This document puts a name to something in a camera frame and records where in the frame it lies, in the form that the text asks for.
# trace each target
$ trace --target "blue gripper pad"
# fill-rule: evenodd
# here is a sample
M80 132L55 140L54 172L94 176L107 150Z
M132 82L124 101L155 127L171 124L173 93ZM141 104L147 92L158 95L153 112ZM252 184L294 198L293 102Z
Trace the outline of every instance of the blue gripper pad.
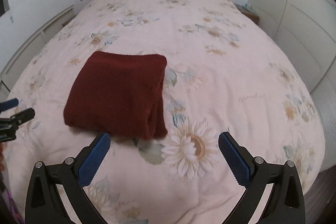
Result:
M0 112L9 110L13 107L16 107L19 105L19 100L18 99L12 99L3 103L0 103Z
M110 135L105 133L92 148L89 155L78 168L77 182L80 187L89 186L97 170L110 149Z
M224 133L219 135L218 146L238 184L248 188L250 185L250 168Z

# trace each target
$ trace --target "bedspread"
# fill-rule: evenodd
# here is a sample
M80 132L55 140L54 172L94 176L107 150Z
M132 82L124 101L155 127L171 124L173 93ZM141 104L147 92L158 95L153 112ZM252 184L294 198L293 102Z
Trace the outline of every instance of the bedspread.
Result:
M227 130L253 156L293 160L304 192L314 182L325 140L309 92L280 48L230 0L92 0L31 61L10 94L19 106L3 113L36 111L4 151L22 213L34 163L61 163L95 137L63 121L72 84L94 51L156 53L168 61L168 136L112 137L85 187L108 223L222 223L244 192L218 149Z

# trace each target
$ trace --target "folded blanket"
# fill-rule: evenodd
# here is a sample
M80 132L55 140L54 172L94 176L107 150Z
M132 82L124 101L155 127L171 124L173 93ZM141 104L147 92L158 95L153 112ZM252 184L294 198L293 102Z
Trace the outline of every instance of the folded blanket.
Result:
M95 52L78 74L64 109L65 124L111 135L163 138L164 56Z

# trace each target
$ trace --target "folded towel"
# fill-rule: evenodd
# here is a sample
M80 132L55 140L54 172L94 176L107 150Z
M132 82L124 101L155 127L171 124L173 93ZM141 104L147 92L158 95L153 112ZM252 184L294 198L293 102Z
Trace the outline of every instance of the folded towel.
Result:
M78 74L64 108L65 124L111 135L163 138L164 56L95 52Z

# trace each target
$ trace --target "bed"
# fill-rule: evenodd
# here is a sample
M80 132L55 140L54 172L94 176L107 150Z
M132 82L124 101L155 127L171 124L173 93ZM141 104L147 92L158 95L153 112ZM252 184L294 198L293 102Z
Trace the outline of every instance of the bed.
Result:
M217 147L223 131L267 162L293 160L304 193L313 184L325 140L309 92L286 55L231 0L92 0L31 61L9 96L19 106L2 114L36 111L4 150L23 215L35 162L63 162L95 137L63 120L72 84L95 51L157 53L168 61L168 136L149 142L112 136L85 187L108 223L222 223L244 192Z

